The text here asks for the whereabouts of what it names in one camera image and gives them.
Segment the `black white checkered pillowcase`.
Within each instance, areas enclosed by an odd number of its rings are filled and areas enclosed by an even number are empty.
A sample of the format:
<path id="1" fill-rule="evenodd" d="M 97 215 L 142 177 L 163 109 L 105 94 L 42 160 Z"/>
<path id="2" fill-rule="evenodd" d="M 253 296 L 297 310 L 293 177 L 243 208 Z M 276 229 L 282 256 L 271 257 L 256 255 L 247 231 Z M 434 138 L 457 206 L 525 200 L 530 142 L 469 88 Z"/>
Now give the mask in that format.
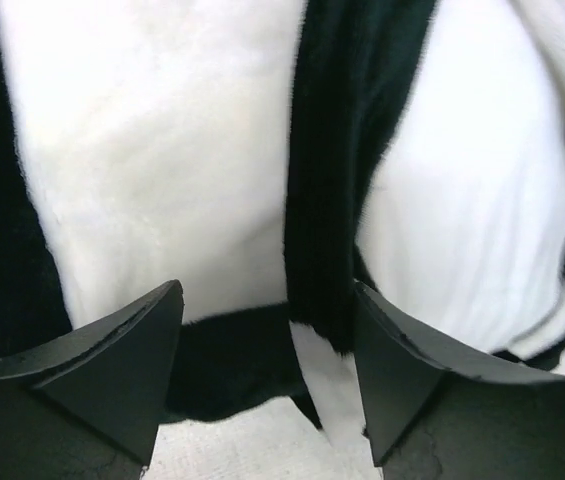
<path id="1" fill-rule="evenodd" d="M 171 421 L 362 427 L 353 284 L 565 351 L 565 1 L 0 1 L 0 359 L 184 286 Z"/>

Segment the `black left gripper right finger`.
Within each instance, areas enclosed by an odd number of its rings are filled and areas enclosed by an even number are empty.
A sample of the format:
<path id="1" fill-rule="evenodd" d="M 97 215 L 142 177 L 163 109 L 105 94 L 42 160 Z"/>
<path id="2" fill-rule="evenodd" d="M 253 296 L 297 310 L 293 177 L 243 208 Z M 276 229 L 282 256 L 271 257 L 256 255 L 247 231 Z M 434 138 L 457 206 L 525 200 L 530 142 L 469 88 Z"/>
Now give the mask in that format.
<path id="1" fill-rule="evenodd" d="M 565 479 L 565 377 L 477 351 L 356 287 L 355 360 L 388 479 Z"/>

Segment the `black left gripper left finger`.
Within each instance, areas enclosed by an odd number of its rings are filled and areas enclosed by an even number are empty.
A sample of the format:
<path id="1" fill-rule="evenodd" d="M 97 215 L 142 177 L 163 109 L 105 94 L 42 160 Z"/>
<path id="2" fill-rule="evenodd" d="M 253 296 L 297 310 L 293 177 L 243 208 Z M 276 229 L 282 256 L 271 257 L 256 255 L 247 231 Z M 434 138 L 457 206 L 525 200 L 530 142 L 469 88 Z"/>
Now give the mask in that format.
<path id="1" fill-rule="evenodd" d="M 139 479 L 151 462 L 183 314 L 172 280 L 0 359 L 0 479 Z"/>

